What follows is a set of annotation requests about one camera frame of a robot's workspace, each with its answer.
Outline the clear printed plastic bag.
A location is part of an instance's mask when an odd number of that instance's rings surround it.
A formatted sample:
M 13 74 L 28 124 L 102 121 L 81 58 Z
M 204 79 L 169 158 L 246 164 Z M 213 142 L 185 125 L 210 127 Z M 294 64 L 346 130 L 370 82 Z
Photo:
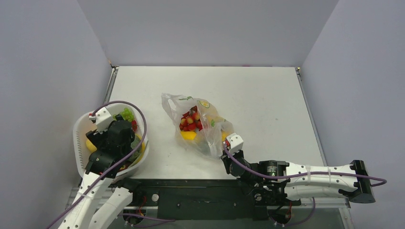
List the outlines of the clear printed plastic bag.
M 220 116 L 216 107 L 205 99 L 185 95 L 162 94 L 161 105 L 175 126 L 175 139 L 184 148 L 192 148 L 200 154 L 219 158 L 222 155 L 225 137 L 234 132 L 231 122 Z M 179 124 L 184 113 L 193 106 L 198 107 L 203 129 L 196 131 L 194 140 L 184 140 L 180 134 Z

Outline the red fake cherry bunch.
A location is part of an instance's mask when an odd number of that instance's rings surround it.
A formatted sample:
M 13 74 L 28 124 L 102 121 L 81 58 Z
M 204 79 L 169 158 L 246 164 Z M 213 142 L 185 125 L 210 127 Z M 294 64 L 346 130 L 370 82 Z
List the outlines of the red fake cherry bunch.
M 196 132 L 203 129 L 201 116 L 197 106 L 193 106 L 189 111 L 182 115 L 179 129 L 184 132 Z

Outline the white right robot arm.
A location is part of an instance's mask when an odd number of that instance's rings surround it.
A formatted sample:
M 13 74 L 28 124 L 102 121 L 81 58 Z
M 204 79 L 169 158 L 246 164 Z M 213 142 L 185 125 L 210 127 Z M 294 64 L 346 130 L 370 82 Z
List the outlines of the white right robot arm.
M 249 163 L 242 150 L 223 151 L 228 174 L 253 188 L 257 201 L 268 205 L 303 198 L 345 198 L 352 203 L 374 203 L 373 185 L 365 163 L 354 160 L 338 167 L 300 165 L 268 160 Z

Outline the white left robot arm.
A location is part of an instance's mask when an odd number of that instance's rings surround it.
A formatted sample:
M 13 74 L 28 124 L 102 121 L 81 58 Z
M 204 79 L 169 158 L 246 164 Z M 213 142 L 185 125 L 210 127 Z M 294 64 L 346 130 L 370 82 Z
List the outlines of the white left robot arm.
M 89 157 L 74 202 L 60 215 L 63 218 L 59 226 L 61 229 L 105 229 L 127 204 L 137 205 L 141 202 L 143 193 L 140 189 L 121 187 L 100 209 L 97 208 L 109 185 L 116 177 L 122 176 L 120 168 L 147 139 L 145 116 L 139 112 L 138 117 L 143 121 L 139 126 L 143 135 L 136 147 L 131 147 L 135 139 L 131 122 L 120 117 L 114 120 L 110 115 L 91 115 L 97 129 L 86 136 L 97 150 Z

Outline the yellow fake lemon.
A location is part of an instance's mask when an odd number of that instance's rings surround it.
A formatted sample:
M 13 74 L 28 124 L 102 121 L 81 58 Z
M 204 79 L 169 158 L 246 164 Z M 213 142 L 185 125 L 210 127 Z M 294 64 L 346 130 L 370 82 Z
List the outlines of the yellow fake lemon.
M 85 144 L 90 153 L 93 153 L 97 150 L 97 147 L 89 139 L 86 140 Z

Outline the red fake apple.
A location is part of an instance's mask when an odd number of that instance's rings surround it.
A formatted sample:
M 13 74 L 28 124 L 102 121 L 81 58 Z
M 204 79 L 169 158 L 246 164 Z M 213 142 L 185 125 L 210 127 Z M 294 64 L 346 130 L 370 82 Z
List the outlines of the red fake apple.
M 138 129 L 138 124 L 137 124 L 136 120 L 131 121 L 131 127 L 132 127 L 133 132 L 135 133 Z

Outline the green fake grapes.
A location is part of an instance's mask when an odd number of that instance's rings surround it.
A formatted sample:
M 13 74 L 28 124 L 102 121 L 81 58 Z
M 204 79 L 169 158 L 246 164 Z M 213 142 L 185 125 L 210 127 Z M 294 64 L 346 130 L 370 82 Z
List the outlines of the green fake grapes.
M 119 114 L 123 117 L 124 120 L 129 121 L 130 123 L 135 121 L 133 113 L 128 108 L 124 108 L 124 110 L 121 111 Z

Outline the white plastic basket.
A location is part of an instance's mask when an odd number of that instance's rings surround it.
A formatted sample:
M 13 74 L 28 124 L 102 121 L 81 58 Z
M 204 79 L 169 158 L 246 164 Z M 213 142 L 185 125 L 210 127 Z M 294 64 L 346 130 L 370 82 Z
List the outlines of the white plastic basket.
M 114 103 L 107 105 L 106 109 L 110 112 L 111 115 L 117 115 L 126 109 L 129 110 L 132 113 L 133 119 L 137 122 L 138 125 L 135 134 L 139 138 L 142 138 L 145 127 L 140 113 L 135 108 L 133 108 L 133 106 L 124 103 Z M 84 175 L 85 167 L 88 163 L 89 156 L 91 155 L 91 150 L 89 150 L 86 145 L 87 141 L 86 133 L 96 129 L 96 125 L 89 120 L 88 116 L 89 113 L 85 113 L 84 115 L 82 115 L 76 121 L 73 127 L 73 144 L 75 151 L 75 159 L 77 171 L 79 173 L 79 176 L 81 177 Z M 146 136 L 142 143 L 140 155 L 134 160 L 134 162 L 128 168 L 119 171 L 117 173 L 114 182 L 135 175 L 138 168 L 146 160 L 149 154 L 149 149 L 150 149 L 149 140 L 148 137 Z

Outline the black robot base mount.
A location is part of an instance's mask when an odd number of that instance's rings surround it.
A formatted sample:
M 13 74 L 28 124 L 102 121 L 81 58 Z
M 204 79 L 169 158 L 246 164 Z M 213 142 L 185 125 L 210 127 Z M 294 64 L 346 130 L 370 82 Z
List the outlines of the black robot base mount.
M 116 186 L 133 194 L 129 206 L 156 210 L 160 219 L 267 220 L 282 207 L 301 205 L 236 180 L 125 178 Z

